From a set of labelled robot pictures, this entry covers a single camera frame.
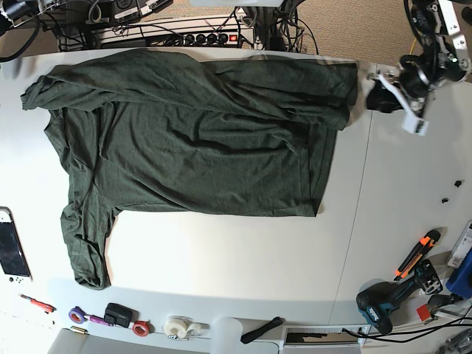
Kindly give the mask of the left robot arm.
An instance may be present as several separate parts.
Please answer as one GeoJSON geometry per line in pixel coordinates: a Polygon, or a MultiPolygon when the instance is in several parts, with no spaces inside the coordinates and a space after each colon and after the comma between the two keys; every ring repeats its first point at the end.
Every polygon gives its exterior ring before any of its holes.
{"type": "Polygon", "coordinates": [[[367,96],[369,110],[390,114],[410,108],[424,115],[429,96],[445,82],[471,73],[471,59],[454,10],[454,1],[405,1],[403,7],[422,52],[400,57],[395,74],[378,72],[367,96]]]}

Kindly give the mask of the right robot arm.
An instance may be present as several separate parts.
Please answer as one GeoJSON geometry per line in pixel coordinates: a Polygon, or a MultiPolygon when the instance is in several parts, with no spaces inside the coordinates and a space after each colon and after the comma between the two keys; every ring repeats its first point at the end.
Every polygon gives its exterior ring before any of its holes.
{"type": "Polygon", "coordinates": [[[66,12],[71,1],[1,1],[1,37],[13,30],[32,29],[28,39],[12,54],[2,55],[1,63],[20,58],[40,32],[61,30],[66,20],[59,22],[53,13],[66,12]]]}

